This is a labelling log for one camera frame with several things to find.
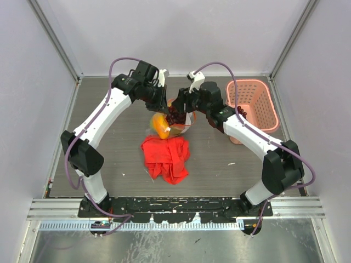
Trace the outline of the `dark purple grapes toy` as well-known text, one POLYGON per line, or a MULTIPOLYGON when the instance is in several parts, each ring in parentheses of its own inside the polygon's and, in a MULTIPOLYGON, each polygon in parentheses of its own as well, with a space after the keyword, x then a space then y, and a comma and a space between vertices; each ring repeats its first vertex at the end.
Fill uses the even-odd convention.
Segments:
POLYGON ((179 113, 177 109, 173 106, 168 108, 168 114, 166 115, 166 121, 169 126, 175 124, 185 124, 186 113, 179 113))

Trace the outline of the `clear zip bag orange zipper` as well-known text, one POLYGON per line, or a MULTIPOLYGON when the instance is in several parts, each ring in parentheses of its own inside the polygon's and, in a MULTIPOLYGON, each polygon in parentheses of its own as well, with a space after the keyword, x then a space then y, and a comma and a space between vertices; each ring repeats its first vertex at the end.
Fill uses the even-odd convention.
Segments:
POLYGON ((196 122, 196 113, 179 113, 172 105, 174 99, 167 101, 169 113, 155 113, 150 120, 150 135, 162 140, 184 134, 196 122))

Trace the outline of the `orange mango toy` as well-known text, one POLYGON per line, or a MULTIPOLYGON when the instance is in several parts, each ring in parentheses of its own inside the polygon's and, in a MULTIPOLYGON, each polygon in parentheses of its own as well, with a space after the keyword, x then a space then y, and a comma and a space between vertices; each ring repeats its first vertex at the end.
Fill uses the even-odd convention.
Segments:
POLYGON ((156 113, 153 115, 151 119, 151 124, 153 130, 158 134, 160 139, 167 139, 170 134, 170 127, 168 125, 168 122, 162 113, 156 113))

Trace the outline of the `pink plastic basket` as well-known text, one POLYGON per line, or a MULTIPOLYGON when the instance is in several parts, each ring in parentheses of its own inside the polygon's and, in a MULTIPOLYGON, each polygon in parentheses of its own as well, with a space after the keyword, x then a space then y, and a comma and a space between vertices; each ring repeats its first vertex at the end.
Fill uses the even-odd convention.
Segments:
POLYGON ((280 123, 268 86, 258 79, 238 79, 236 83, 236 87, 233 81, 226 86, 226 104, 241 106, 247 120, 265 133, 277 131, 280 123))

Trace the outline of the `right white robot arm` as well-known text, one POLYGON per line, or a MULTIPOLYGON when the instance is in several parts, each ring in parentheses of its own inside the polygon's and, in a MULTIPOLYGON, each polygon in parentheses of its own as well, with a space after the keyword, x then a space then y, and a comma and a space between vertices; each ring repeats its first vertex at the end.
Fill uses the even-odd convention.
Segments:
POLYGON ((262 202, 280 195, 304 177, 297 144, 273 138, 245 120, 237 108, 224 103, 215 82, 204 82, 197 89, 181 88, 172 106, 179 113, 202 112, 212 127, 238 139, 262 161, 261 178, 240 195, 245 215, 254 215, 262 202))

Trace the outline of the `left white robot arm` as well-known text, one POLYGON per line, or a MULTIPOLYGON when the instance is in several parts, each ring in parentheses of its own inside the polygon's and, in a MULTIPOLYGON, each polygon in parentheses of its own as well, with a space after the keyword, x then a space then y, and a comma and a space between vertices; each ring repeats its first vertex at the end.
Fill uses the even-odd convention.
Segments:
POLYGON ((109 77, 101 103, 74 131, 66 130, 61 135, 66 177, 73 189, 83 188, 90 210, 97 217, 115 217, 101 176, 104 157, 97 150, 107 130, 136 100, 144 101, 150 111, 168 111, 165 85, 168 70, 159 70, 143 60, 137 63, 128 74, 109 77))

